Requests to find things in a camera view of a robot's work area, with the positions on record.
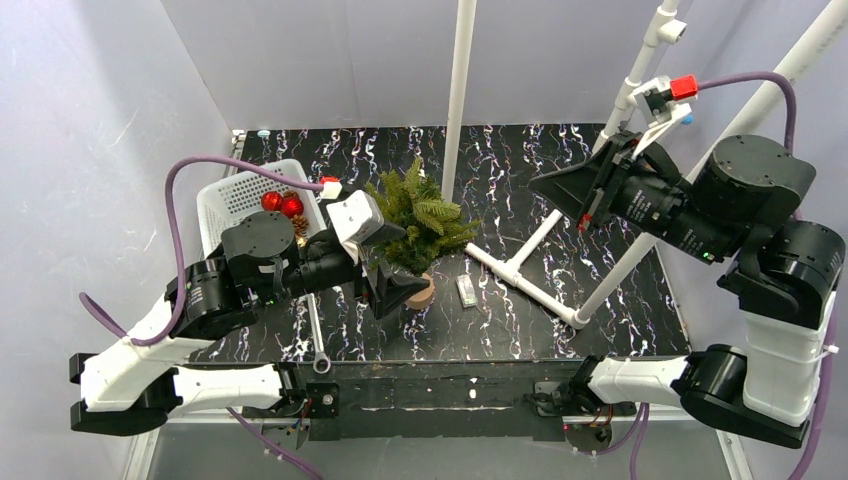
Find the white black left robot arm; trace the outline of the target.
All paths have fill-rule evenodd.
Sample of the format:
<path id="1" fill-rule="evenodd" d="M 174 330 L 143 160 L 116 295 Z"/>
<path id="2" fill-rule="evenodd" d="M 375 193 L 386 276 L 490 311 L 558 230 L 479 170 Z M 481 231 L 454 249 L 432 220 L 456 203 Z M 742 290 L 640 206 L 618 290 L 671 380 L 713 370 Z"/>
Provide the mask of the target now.
<path id="1" fill-rule="evenodd" d="M 284 362 L 234 369 L 194 368 L 188 357 L 254 324 L 268 307 L 352 283 L 358 298 L 384 317 L 427 287 L 418 277 L 379 267 L 369 276 L 332 234 L 299 245 L 292 222 L 258 212 L 222 233 L 204 260 L 173 279 L 147 317 L 164 327 L 151 346 L 123 338 L 99 354 L 70 360 L 70 380 L 81 397 L 70 409 L 74 431 L 133 436 L 199 410 L 249 407 L 287 416 L 329 417 L 323 387 L 308 385 Z"/>

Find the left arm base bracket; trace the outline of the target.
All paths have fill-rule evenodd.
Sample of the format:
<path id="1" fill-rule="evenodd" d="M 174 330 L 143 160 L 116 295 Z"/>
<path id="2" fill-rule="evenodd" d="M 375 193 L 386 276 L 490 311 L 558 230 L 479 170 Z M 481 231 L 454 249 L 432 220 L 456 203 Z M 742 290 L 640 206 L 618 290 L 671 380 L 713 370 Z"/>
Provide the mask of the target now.
<path id="1" fill-rule="evenodd" d="M 299 450 L 309 439 L 312 420 L 338 416 L 340 387 L 335 382 L 304 377 L 295 363 L 280 363 L 276 370 L 282 382 L 281 399 L 265 412 L 269 418 L 294 420 L 286 432 L 295 436 L 295 449 Z"/>

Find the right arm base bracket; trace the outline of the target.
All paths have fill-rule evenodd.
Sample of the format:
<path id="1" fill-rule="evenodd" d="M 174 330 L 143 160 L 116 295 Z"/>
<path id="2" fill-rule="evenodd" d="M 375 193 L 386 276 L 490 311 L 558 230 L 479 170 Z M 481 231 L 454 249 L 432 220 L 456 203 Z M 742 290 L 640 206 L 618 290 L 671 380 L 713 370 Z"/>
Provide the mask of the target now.
<path id="1" fill-rule="evenodd" d="M 612 443 L 614 407 L 596 404 L 579 393 L 573 393 L 567 382 L 543 381 L 524 395 L 540 417 L 558 417 L 566 440 L 578 452 L 598 455 Z"/>

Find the small green christmas tree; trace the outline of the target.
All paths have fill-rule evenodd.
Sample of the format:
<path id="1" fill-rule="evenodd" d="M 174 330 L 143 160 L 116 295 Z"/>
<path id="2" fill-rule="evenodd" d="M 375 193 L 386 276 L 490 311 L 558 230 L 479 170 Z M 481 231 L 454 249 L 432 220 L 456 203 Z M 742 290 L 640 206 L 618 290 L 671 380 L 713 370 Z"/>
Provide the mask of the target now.
<path id="1" fill-rule="evenodd" d="M 376 251 L 394 270 L 428 282 L 423 291 L 405 301 L 414 310 L 426 309 L 435 297 L 431 266 L 462 253 L 481 225 L 479 219 L 465 216 L 458 204 L 443 199 L 440 185 L 423 173 L 423 166 L 423 158 L 416 156 L 405 173 L 383 172 L 379 184 L 365 187 L 384 220 L 405 232 Z"/>

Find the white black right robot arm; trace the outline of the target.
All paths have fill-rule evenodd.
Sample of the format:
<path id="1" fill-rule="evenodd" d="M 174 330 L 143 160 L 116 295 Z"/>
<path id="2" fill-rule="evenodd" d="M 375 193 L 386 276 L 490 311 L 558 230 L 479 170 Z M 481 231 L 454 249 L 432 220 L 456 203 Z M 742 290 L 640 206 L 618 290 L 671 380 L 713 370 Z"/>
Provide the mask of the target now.
<path id="1" fill-rule="evenodd" d="M 622 402 L 678 407 L 717 430 L 798 449 L 820 385 L 824 337 L 845 255 L 834 230 L 795 213 L 815 168 L 758 135 L 720 140 L 687 180 L 659 144 L 617 134 L 586 162 L 531 179 L 579 230 L 619 218 L 705 264 L 738 301 L 747 345 L 669 360 L 590 356 L 539 410 Z"/>

